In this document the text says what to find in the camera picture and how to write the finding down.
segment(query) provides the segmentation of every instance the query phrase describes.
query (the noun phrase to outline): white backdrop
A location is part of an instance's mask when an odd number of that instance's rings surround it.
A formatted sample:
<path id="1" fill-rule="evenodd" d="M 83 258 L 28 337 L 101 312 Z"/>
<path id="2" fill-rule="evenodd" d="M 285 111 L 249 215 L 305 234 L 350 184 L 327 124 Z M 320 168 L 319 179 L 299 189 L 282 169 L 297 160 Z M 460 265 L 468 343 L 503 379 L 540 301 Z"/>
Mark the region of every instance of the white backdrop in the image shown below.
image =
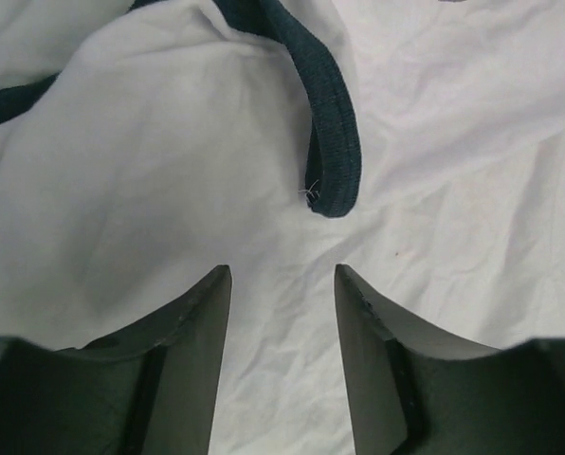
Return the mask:
<path id="1" fill-rule="evenodd" d="M 354 95 L 341 220 L 299 193 L 284 49 L 209 0 L 110 22 L 129 3 L 0 0 L 0 87 L 66 65 L 0 126 L 0 334 L 81 346 L 230 264 L 222 455 L 353 453 L 336 263 L 489 345 L 565 336 L 565 1 L 284 2 Z"/>

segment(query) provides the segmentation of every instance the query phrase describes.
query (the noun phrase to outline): wrinkled fabric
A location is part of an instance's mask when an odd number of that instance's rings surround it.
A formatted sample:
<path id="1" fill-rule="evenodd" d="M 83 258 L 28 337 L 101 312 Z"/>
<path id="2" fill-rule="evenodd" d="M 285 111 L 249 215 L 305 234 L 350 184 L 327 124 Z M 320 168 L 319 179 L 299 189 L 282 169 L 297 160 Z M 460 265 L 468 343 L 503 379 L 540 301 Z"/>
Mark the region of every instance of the wrinkled fabric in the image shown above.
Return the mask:
<path id="1" fill-rule="evenodd" d="M 80 43 L 133 0 L 0 0 L 0 88 L 60 71 Z"/>
<path id="2" fill-rule="evenodd" d="M 0 125 L 0 334 L 81 346 L 231 265 L 214 454 L 353 453 L 337 263 L 485 344 L 565 337 L 565 2 L 307 3 L 358 108 L 346 218 L 305 208 L 285 49 L 208 1 L 114 20 Z"/>
<path id="3" fill-rule="evenodd" d="M 136 0 L 130 10 L 162 0 Z M 217 0 L 230 27 L 283 44 L 305 88 L 312 116 L 312 135 L 304 186 L 314 213 L 341 218 L 354 207 L 361 175 L 360 140 L 352 100 L 337 62 L 327 46 L 279 0 Z M 57 80 L 0 89 L 0 124 L 21 116 Z"/>

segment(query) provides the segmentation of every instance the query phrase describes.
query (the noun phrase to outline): dark green strap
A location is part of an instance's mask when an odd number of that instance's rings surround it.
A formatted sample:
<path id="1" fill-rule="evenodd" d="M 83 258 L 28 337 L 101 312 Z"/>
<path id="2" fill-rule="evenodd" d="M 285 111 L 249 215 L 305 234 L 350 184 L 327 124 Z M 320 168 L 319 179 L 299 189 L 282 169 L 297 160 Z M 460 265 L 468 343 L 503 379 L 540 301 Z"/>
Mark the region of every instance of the dark green strap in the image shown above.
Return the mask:
<path id="1" fill-rule="evenodd" d="M 160 0 L 136 0 L 131 9 Z M 361 154 L 355 112 L 337 63 L 327 47 L 279 0 L 214 0 L 228 24 L 286 46 L 312 110 L 305 188 L 312 211 L 341 217 L 355 204 Z M 26 112 L 55 81 L 0 90 L 0 123 Z"/>

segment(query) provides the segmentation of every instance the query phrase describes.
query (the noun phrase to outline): white cloth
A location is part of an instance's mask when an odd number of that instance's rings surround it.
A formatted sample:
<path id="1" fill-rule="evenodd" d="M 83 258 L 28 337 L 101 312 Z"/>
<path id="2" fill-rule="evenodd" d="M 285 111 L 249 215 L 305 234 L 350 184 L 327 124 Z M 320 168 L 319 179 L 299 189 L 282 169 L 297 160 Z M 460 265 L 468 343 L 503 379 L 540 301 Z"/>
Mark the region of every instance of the white cloth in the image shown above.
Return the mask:
<path id="1" fill-rule="evenodd" d="M 115 20 L 0 126 L 0 334 L 81 346 L 231 265 L 213 454 L 353 453 L 336 263 L 465 337 L 565 336 L 565 2 L 337 0 L 347 35 L 325 1 L 286 5 L 359 109 L 346 218 L 298 192 L 285 50 L 209 0 Z"/>
<path id="2" fill-rule="evenodd" d="M 86 36 L 133 0 L 0 0 L 0 88 L 60 71 Z"/>

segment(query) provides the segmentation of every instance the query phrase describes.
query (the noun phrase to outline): white fabric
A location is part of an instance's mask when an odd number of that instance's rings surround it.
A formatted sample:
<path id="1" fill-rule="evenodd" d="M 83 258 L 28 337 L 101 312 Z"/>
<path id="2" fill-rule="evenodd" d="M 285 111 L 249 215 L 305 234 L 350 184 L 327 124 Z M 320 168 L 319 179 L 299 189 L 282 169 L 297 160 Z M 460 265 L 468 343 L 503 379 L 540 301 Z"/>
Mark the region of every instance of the white fabric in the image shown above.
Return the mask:
<path id="1" fill-rule="evenodd" d="M 58 72 L 133 0 L 0 0 L 0 88 Z"/>
<path id="2" fill-rule="evenodd" d="M 81 346 L 231 265 L 213 454 L 353 453 L 336 263 L 465 337 L 565 336 L 565 2 L 337 0 L 355 77 L 335 10 L 287 6 L 356 82 L 344 219 L 298 192 L 288 55 L 208 0 L 102 28 L 0 126 L 0 334 Z"/>

